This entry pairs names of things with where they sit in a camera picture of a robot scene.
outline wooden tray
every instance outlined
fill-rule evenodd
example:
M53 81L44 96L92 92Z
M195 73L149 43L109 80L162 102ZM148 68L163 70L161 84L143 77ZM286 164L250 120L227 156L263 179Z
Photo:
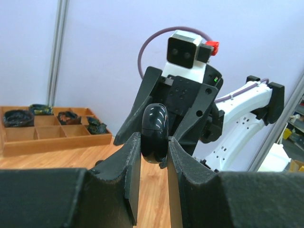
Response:
M87 130L88 116L96 117L89 108L54 107L54 115L36 115L34 127L4 127L6 111L25 106L0 107L0 150L4 157L99 146L111 143L112 134L91 135ZM72 111L81 116L81 125L61 125L58 113Z

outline dark object in tray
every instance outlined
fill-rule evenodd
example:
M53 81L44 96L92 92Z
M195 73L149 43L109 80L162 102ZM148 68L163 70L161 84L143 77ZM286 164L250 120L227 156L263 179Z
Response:
M76 113L70 111L58 113L57 118L61 125L81 124L81 116L78 116Z
M98 119L93 117L87 117L87 121L89 122L87 130L91 134L105 134L108 132L106 129L106 124L101 123Z
M10 110L4 113L5 127L33 127L34 115L28 110Z
M53 107L47 106L44 104L32 104L28 107L28 109L34 114L34 115L53 115Z

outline white wall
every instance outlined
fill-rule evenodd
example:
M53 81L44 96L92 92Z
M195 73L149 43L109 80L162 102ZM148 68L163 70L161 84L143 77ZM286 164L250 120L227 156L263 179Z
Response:
M0 5L0 105L45 103L57 1Z
M201 29L220 42L211 65L224 77L219 95L241 87L248 75L286 86L288 100L304 68L304 1L70 1L56 105L88 106L116 133L141 79L136 58L142 43L170 26ZM143 58L163 68L171 34L153 41ZM246 170L269 127L238 156L232 170ZM204 157L214 144L200 143Z

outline camera lens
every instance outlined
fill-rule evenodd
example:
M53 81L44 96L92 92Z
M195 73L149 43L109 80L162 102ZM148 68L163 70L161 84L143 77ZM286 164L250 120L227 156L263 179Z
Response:
M172 50L172 54L173 54L173 55L177 55L177 53L178 53L178 50L177 50L176 48L174 48L174 49Z
M189 53L189 52L186 52L186 53L184 54L184 57L185 57L185 59L190 58L190 53Z

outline screw hole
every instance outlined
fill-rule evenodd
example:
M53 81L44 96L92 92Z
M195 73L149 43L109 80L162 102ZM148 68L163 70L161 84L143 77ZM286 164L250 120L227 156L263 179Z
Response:
M203 112L201 111L201 110L198 110L197 112L196 112L196 116L197 117L201 117L203 115Z
M211 94L212 93L212 90L211 89L206 89L206 94Z

